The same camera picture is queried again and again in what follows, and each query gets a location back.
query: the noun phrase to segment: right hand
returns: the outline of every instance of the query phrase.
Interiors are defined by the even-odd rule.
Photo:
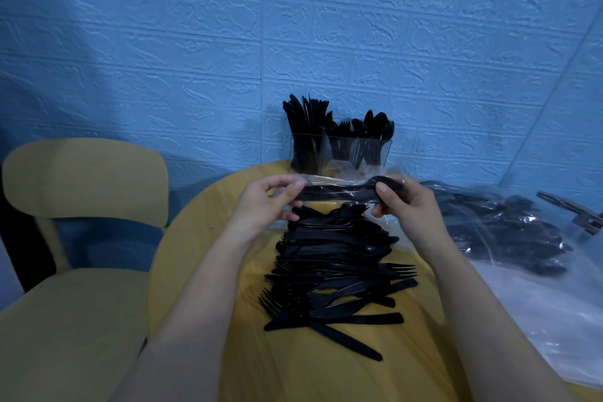
[[[405,177],[402,197],[385,183],[378,182],[376,190],[383,204],[373,207],[373,216],[394,215],[398,218],[400,227],[423,258],[426,252],[452,243],[431,189]]]

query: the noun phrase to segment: blue brick wall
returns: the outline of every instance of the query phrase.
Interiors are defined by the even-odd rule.
[[[0,0],[0,156],[158,150],[172,215],[286,158],[281,102],[386,111],[414,175],[603,204],[603,0]]]

